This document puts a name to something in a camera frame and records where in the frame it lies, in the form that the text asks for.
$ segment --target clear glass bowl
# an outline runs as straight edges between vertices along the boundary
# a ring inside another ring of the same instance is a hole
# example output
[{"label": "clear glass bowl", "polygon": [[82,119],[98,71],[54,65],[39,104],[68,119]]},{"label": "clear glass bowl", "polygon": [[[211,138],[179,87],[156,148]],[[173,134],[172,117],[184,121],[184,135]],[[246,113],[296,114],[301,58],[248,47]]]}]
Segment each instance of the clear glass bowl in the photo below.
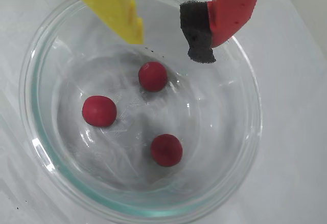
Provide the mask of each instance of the clear glass bowl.
[{"label": "clear glass bowl", "polygon": [[[185,0],[136,0],[145,45],[124,43],[79,0],[57,8],[37,31],[21,73],[20,107],[31,145],[53,182],[78,204],[123,223],[186,223],[220,206],[255,158],[262,117],[253,70],[233,37],[215,64],[188,58],[180,29]],[[148,93],[138,70],[163,63],[169,83]],[[111,98],[109,128],[82,118],[85,99]],[[180,164],[150,156],[163,133],[183,145]]]}]

